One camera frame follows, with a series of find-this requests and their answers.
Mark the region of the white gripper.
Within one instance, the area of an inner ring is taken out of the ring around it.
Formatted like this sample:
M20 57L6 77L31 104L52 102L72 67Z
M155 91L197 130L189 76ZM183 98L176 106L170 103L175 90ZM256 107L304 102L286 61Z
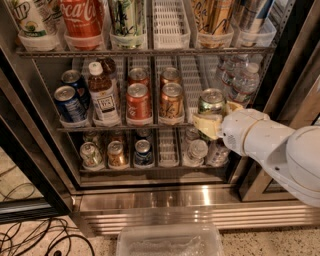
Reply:
M193 115L193 125L210 140L221 137L224 144L240 156L269 157L294 129L275 122L255 109L243 109L233 101L226 103L226 116Z

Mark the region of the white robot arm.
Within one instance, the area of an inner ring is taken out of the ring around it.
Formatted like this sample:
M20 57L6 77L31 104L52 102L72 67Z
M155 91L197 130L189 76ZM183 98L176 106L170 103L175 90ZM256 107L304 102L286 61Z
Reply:
M301 202L320 207L320 127L297 130L255 109L229 102L228 113L193 115L193 125L207 137L222 139L240 156L248 156Z

